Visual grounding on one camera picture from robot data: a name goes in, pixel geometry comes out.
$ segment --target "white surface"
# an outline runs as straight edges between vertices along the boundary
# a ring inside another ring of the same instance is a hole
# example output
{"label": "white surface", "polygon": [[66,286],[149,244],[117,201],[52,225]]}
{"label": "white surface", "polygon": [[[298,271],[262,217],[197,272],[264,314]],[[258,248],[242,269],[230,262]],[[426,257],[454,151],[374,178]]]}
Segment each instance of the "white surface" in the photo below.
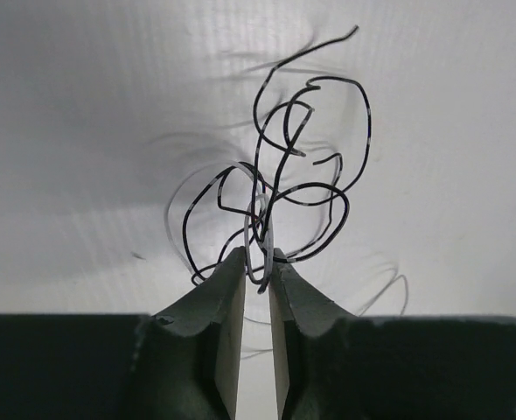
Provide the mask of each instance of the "white surface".
{"label": "white surface", "polygon": [[[344,233],[297,269],[345,305],[369,249],[408,276],[408,313],[516,315],[516,2],[252,4],[0,0],[0,312],[154,312],[188,291],[163,206],[194,165],[249,156],[252,129],[221,127],[250,118],[265,73],[234,76],[357,24],[299,67],[364,85],[372,160]],[[266,102],[296,83],[279,78]],[[359,97],[326,92],[309,136],[351,169]],[[298,217],[276,219],[284,248],[310,234]],[[195,218],[203,263],[229,224]],[[272,369],[269,355],[242,363],[239,418],[274,418]]]}

